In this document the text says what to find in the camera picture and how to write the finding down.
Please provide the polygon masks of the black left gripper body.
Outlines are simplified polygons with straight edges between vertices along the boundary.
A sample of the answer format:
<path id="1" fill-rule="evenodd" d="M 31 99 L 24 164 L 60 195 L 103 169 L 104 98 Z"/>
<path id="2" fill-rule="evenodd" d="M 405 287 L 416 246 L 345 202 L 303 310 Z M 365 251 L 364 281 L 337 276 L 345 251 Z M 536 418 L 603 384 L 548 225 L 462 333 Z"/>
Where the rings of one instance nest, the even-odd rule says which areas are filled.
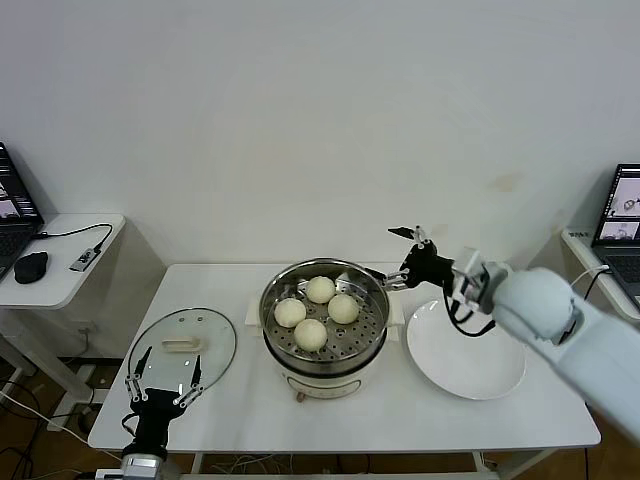
<path id="1" fill-rule="evenodd" d="M 165 450 L 170 423 L 186 410 L 178 392 L 156 388 L 146 391 L 145 400 L 131 401 L 130 408 L 138 417 L 131 450 Z"/>

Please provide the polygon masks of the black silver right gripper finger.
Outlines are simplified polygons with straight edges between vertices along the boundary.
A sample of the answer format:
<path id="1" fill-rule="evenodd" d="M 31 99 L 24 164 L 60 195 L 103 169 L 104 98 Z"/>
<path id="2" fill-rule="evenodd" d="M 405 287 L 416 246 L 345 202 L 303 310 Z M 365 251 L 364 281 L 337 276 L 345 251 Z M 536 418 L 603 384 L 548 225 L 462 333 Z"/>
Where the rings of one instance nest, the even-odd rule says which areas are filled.
<path id="1" fill-rule="evenodd" d="M 412 242 L 413 248 L 417 248 L 418 250 L 431 247 L 432 245 L 432 241 L 427 237 L 425 231 L 420 225 L 416 225 L 415 227 L 392 227 L 388 229 L 388 232 L 393 235 L 410 240 Z"/>
<path id="2" fill-rule="evenodd" d="M 378 270 L 374 270 L 365 267 L 364 270 L 370 274 L 377 284 L 385 291 L 401 291 L 408 289 L 406 284 L 409 276 L 409 269 L 401 269 L 392 273 L 383 273 Z"/>

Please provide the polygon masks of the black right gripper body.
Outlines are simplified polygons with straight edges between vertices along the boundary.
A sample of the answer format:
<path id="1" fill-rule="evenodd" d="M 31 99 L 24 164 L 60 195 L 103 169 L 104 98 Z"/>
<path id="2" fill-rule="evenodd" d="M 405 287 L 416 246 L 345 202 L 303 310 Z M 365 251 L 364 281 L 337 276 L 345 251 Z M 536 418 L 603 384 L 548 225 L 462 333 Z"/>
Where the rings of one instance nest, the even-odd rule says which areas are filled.
<path id="1" fill-rule="evenodd" d="M 441 257 L 433 243 L 414 245 L 403 262 L 405 273 L 405 285 L 407 288 L 416 288 L 419 284 L 429 284 L 451 289 L 454 282 L 454 260 Z"/>

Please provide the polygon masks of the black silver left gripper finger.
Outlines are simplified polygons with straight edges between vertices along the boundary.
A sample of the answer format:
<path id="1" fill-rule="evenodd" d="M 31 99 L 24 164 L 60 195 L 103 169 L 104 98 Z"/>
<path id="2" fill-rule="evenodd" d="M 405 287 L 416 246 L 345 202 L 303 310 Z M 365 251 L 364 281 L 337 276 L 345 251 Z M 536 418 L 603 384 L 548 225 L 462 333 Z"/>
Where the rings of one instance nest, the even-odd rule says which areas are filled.
<path id="1" fill-rule="evenodd" d="M 125 386 L 129 394 L 130 400 L 134 403 L 144 402 L 148 399 L 145 393 L 144 386 L 142 385 L 142 376 L 145 372 L 147 362 L 149 360 L 152 351 L 152 346 L 149 346 L 141 358 L 135 363 L 133 372 L 129 372 L 125 377 Z"/>
<path id="2" fill-rule="evenodd" d="M 204 391 L 204 386 L 201 384 L 202 369 L 200 355 L 198 355 L 193 362 L 193 367 L 190 381 L 179 386 L 179 395 L 173 401 L 173 404 L 178 407 L 190 406 Z"/>

